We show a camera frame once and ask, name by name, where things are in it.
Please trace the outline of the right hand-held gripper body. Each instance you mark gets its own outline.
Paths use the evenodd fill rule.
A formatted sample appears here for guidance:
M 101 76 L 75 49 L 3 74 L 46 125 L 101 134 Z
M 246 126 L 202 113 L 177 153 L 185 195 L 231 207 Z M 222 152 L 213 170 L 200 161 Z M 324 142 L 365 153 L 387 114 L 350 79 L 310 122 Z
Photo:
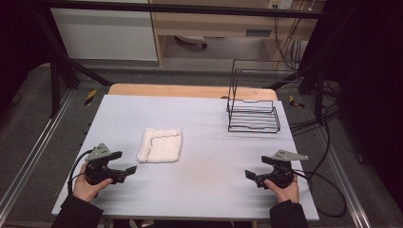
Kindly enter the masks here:
M 269 164 L 273 166 L 270 181 L 279 188 L 284 189 L 288 187 L 294 179 L 292 162 L 307 160 L 308 157 L 305 155 L 280 149 L 269 158 Z

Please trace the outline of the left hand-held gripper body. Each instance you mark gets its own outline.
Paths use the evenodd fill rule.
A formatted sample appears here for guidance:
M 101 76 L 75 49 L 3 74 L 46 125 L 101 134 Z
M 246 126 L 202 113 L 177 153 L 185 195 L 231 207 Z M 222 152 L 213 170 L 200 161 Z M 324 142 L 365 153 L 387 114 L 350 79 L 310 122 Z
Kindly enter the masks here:
M 112 152 L 104 143 L 95 146 L 86 157 L 86 181 L 95 185 L 107 178 L 108 163 L 112 158 Z

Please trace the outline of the black wire rack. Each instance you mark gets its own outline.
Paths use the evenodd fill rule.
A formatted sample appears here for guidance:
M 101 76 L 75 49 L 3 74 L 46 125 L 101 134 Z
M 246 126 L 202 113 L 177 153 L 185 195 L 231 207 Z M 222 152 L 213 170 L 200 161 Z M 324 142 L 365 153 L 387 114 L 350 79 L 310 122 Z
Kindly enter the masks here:
M 275 90 L 294 81 L 290 61 L 234 60 L 227 98 L 228 130 L 278 133 Z

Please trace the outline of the white towel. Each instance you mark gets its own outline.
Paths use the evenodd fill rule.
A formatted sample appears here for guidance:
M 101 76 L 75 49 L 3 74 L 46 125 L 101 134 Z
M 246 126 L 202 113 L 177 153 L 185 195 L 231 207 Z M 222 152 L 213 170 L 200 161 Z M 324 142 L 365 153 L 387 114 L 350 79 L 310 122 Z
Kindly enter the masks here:
M 182 131 L 146 128 L 137 160 L 141 163 L 176 162 L 182 147 Z

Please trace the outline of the person's right hand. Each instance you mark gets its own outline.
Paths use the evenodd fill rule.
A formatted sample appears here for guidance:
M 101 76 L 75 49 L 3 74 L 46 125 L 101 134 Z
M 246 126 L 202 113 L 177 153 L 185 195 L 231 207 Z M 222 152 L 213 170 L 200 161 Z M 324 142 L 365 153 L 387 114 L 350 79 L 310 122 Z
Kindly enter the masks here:
M 270 180 L 265 180 L 264 184 L 275 193 L 278 202 L 290 200 L 293 203 L 299 203 L 297 176 L 294 176 L 292 182 L 286 188 L 280 188 Z

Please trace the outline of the person's left hand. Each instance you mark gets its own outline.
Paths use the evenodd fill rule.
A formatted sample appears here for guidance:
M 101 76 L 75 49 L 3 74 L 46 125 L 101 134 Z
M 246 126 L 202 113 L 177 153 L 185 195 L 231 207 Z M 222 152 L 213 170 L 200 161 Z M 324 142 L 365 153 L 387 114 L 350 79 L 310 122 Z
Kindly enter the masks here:
M 91 185 L 86 181 L 85 171 L 86 163 L 81 167 L 80 176 L 75 181 L 72 195 L 85 202 L 91 202 L 100 191 L 104 190 L 112 183 L 112 179 L 106 179 L 98 184 Z

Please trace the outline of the white table mat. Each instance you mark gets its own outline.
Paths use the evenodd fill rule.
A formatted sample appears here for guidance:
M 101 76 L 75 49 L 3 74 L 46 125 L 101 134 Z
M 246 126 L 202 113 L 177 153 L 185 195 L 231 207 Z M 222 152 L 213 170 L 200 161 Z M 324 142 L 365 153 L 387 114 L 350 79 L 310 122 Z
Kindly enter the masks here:
M 261 157 L 295 151 L 281 102 L 278 133 L 230 132 L 224 99 L 106 95 L 82 148 L 104 143 L 122 156 L 111 167 L 137 171 L 93 201 L 107 218 L 266 220 L 277 199 L 245 177 L 268 173 Z M 147 128 L 182 132 L 180 157 L 171 163 L 137 160 Z

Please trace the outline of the black metal stand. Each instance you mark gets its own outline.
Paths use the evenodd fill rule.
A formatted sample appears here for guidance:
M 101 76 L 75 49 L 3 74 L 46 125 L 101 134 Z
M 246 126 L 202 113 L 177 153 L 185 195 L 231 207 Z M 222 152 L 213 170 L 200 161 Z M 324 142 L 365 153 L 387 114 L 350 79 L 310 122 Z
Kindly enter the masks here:
M 324 95 L 324 73 L 325 67 L 322 64 L 306 64 L 300 66 L 297 71 L 284 79 L 269 85 L 269 89 L 276 90 L 285 86 L 298 78 L 302 78 L 298 91 L 300 95 L 308 95 L 315 92 L 314 117 L 318 124 L 324 125 L 322 118 L 322 102 Z
M 49 57 L 52 100 L 51 118 L 55 117 L 61 110 L 60 80 L 63 80 L 68 88 L 77 88 L 80 85 L 76 70 L 103 86 L 113 85 L 109 80 L 90 71 L 68 56 L 57 26 L 51 25 L 49 17 L 52 17 L 52 14 L 49 9 L 34 9 L 32 15 L 45 36 L 43 46 Z

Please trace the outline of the white cabinet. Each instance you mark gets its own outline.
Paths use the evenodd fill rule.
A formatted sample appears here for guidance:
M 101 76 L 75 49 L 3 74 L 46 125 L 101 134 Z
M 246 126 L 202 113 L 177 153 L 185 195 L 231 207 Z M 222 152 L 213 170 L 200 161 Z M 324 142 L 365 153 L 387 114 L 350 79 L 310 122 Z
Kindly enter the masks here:
M 90 9 L 51 12 L 70 58 L 158 59 L 149 12 Z

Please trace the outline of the black curtain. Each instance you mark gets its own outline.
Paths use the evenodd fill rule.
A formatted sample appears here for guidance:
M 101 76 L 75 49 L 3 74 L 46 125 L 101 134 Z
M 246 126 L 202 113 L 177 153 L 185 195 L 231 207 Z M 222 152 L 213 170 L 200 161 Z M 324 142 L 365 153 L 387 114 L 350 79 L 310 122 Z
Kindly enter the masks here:
M 403 209 L 403 0 L 326 0 L 303 56 L 340 87 L 339 103 L 364 161 Z
M 30 10 L 31 0 L 0 0 L 0 115 L 29 73 L 55 59 Z

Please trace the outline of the office chair base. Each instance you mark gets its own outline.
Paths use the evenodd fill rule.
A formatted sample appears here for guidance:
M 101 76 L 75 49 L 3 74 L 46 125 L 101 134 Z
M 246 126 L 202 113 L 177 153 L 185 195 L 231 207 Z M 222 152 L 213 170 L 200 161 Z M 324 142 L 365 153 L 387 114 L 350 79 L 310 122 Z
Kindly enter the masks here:
M 182 35 L 177 35 L 177 39 L 186 42 L 188 44 L 193 44 L 197 45 L 201 48 L 207 48 L 208 45 L 205 42 L 205 39 L 202 36 L 182 36 Z

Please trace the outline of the light wooden desk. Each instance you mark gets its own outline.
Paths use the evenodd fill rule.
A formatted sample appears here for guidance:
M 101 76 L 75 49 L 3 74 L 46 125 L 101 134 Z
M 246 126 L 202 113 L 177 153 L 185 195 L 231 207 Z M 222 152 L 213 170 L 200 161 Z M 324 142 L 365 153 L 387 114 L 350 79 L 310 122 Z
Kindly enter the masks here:
M 268 9 L 269 0 L 148 0 L 151 4 Z M 293 0 L 289 10 L 308 10 L 314 0 Z M 259 38 L 268 57 L 280 60 L 294 41 L 308 41 L 315 19 L 272 18 L 237 15 L 153 12 L 154 31 L 164 36 Z

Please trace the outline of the white power strip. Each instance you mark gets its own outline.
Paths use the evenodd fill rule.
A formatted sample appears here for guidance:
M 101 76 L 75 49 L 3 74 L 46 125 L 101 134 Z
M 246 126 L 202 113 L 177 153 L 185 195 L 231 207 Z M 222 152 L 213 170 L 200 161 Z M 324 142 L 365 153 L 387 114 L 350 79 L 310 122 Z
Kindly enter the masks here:
M 288 10 L 291 8 L 293 0 L 269 0 L 268 1 L 268 9 L 275 10 Z

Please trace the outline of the black metal crossbar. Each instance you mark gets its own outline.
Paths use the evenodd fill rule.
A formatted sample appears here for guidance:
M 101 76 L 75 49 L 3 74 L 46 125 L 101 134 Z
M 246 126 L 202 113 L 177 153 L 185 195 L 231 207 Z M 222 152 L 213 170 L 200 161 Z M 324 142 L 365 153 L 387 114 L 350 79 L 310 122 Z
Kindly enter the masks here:
M 96 2 L 96 1 L 71 1 L 71 0 L 35 0 L 35 4 L 41 7 L 54 9 L 74 10 L 116 10 L 116 11 L 140 11 L 140 12 L 165 12 L 187 14 L 214 14 L 214 15 L 238 15 L 255 17 L 277 18 L 301 18 L 321 19 L 337 16 L 335 11 L 308 11 L 290 9 L 248 9 L 212 6 L 167 5 L 167 4 L 140 4 L 120 2 Z

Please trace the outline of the aluminium floor rail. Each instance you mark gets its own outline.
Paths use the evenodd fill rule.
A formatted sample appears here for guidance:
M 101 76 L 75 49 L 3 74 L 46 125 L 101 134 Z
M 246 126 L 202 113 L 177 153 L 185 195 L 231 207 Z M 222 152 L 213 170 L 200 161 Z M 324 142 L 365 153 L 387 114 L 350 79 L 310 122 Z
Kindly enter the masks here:
M 16 177 L 13 179 L 4 197 L 0 199 L 0 227 L 5 223 L 12 207 L 14 206 L 14 203 L 17 201 L 29 179 L 29 176 L 46 149 L 51 136 L 66 113 L 68 105 L 71 101 L 71 97 L 74 93 L 74 89 L 67 90 L 62 101 L 60 102 L 60 109 L 52 118 L 48 120 L 44 130 L 41 132 L 39 138 L 35 142 L 35 145 L 29 151 L 27 158 L 24 160 L 24 163 L 19 169 Z
M 336 183 L 343 193 L 349 213 L 355 223 L 356 228 L 372 228 L 368 216 L 360 203 L 360 200 L 353 188 L 353 185 L 347 176 L 347 172 L 343 168 L 334 148 L 331 145 L 330 134 L 324 128 L 317 130 L 317 135 L 323 145 L 332 173 L 336 179 Z

